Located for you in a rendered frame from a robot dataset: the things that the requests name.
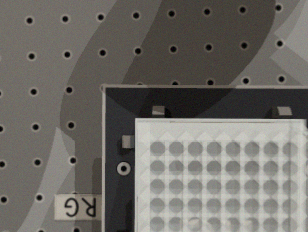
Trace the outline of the dark grey regrip nest plate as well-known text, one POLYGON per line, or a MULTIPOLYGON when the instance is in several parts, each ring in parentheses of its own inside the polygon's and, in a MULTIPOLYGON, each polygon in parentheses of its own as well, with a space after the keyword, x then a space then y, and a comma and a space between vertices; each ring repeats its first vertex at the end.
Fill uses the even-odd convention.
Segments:
POLYGON ((135 118, 306 119, 308 86, 102 85, 102 232, 135 232, 135 118))

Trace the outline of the grey flat base plate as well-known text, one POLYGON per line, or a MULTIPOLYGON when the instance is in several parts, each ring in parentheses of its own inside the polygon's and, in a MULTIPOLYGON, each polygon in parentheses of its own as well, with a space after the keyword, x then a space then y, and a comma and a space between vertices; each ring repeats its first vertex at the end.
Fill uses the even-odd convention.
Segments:
POLYGON ((0 0, 0 232, 102 232, 103 84, 308 86, 308 0, 0 0))

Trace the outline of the white label with black rg text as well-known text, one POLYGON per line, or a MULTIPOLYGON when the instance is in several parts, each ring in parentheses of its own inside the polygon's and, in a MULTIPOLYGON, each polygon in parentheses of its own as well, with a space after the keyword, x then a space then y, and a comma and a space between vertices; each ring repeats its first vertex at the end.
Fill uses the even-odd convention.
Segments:
POLYGON ((102 194, 55 194, 54 220, 102 220, 102 194))

